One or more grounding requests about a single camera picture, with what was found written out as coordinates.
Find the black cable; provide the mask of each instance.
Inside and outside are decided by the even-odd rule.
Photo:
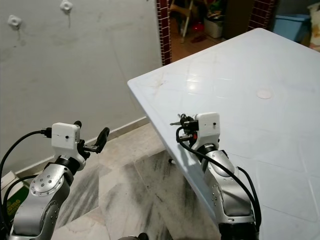
[[[5,153],[5,155],[3,156],[2,160],[1,160],[1,163],[0,163],[0,177],[2,176],[2,171],[4,169],[4,164],[5,164],[5,161],[7,160],[9,154],[12,152],[12,150],[19,144],[21,143],[24,139],[26,139],[27,137],[30,137],[32,135],[35,135],[35,134],[42,134],[43,131],[32,131],[26,135],[24,135],[23,137],[21,137],[18,141],[16,141],[10,148],[9,150]],[[2,211],[2,199],[1,199],[1,191],[0,191],[0,220],[1,222],[3,222],[3,226],[5,228],[5,230],[8,232],[8,234],[10,234],[10,229],[9,229],[9,226],[4,222],[4,215],[3,215],[3,211]]]
[[[9,216],[8,216],[8,212],[7,212],[7,203],[8,203],[8,197],[10,194],[10,191],[14,188],[15,185],[17,185],[18,183],[27,180],[27,179],[34,179],[36,176],[38,175],[30,175],[30,176],[24,176],[20,179],[18,179],[17,181],[15,181],[14,183],[12,183],[9,188],[6,190],[4,197],[3,197],[3,204],[2,204],[2,213],[3,213],[3,221],[7,224],[7,226],[9,228],[11,228],[10,226],[10,222],[9,222]]]
[[[239,185],[240,187],[242,187],[242,189],[245,191],[245,193],[248,195],[252,206],[253,206],[253,210],[254,210],[254,215],[256,216],[255,219],[255,225],[256,225],[256,230],[259,232],[260,229],[260,224],[261,224],[261,219],[259,219],[259,216],[261,216],[261,212],[260,212],[260,206],[257,205],[257,202],[255,201],[254,197],[252,196],[252,194],[250,193],[250,191],[248,190],[248,188],[242,183],[242,181],[235,176],[229,169],[227,169],[225,166],[223,166],[222,164],[220,164],[219,162],[213,160],[212,158],[208,157],[207,155],[202,154],[201,152],[198,152],[194,149],[192,149],[191,147],[187,146],[183,141],[181,141],[179,133],[180,130],[184,129],[183,126],[180,126],[177,128],[176,132],[175,132],[175,137],[176,137],[176,141],[186,150],[188,150],[189,152],[208,160],[210,163],[213,163],[214,165],[218,166],[219,168],[221,168],[223,171],[225,171],[230,177],[232,177]]]
[[[238,169],[244,173],[244,175],[246,176],[246,178],[248,179],[248,182],[250,184],[250,188],[252,190],[252,194],[253,194],[253,197],[254,197],[254,200],[258,206],[258,212],[255,212],[254,214],[257,215],[255,216],[256,219],[260,219],[260,224],[261,224],[261,219],[262,219],[262,216],[261,216],[261,209],[260,209],[260,203],[259,203],[259,199],[258,199],[258,195],[257,195],[257,192],[256,192],[256,189],[255,189],[255,186],[254,186],[254,183],[252,182],[249,174],[246,172],[246,170],[244,170],[242,167],[239,167],[238,166]]]

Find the gray wall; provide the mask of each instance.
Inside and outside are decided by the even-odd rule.
[[[319,1],[320,0],[279,0],[276,14],[309,14],[307,7]]]
[[[68,19],[60,0],[0,0],[1,158],[22,135],[56,122],[82,121],[89,140],[144,116],[127,81],[161,66],[155,0],[70,1]],[[19,32],[9,15],[22,19]],[[32,136],[4,173],[52,155],[50,139]]]

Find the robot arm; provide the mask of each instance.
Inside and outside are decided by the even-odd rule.
[[[239,168],[232,164],[224,150],[219,150],[219,114],[208,112],[193,117],[182,114],[180,122],[171,125],[181,125],[184,130],[185,134],[177,139],[180,144],[188,141],[187,150],[191,148],[195,154],[201,153],[206,156],[204,158],[197,155],[204,171],[205,181],[212,190],[212,207],[221,239],[259,239],[260,220],[257,220],[258,226],[256,226],[249,195],[234,179],[239,178]],[[214,164],[215,162],[225,167],[230,174]],[[255,212],[255,215],[261,216],[259,212]]]
[[[48,240],[52,237],[61,205],[70,192],[77,171],[81,171],[89,152],[100,153],[107,142],[105,128],[92,146],[80,139],[81,122],[55,123],[47,137],[55,153],[49,163],[30,184],[29,194],[15,214],[9,240]]]

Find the white table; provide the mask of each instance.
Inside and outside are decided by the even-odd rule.
[[[320,53],[255,29],[128,85],[213,221],[201,167],[169,125],[177,113],[220,114],[220,149],[258,193],[261,239],[320,240]]]

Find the baseboard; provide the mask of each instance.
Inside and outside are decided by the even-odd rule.
[[[122,127],[119,127],[117,129],[111,130],[110,134],[108,136],[108,141],[118,138],[119,136],[126,134],[134,129],[137,129],[139,127],[142,127],[143,125],[146,125],[147,123],[149,123],[149,119],[147,117],[142,117],[138,120],[132,121]],[[95,140],[97,140],[97,137],[92,138],[88,141],[86,141],[86,144],[90,144],[92,142],[94,142]],[[25,176],[29,176],[29,175],[33,175],[36,174],[38,172],[41,172],[45,166],[49,163],[52,162],[54,160],[54,156],[50,156],[42,161],[39,161],[31,166],[28,166],[18,172],[16,172],[15,174],[19,177],[25,177]]]

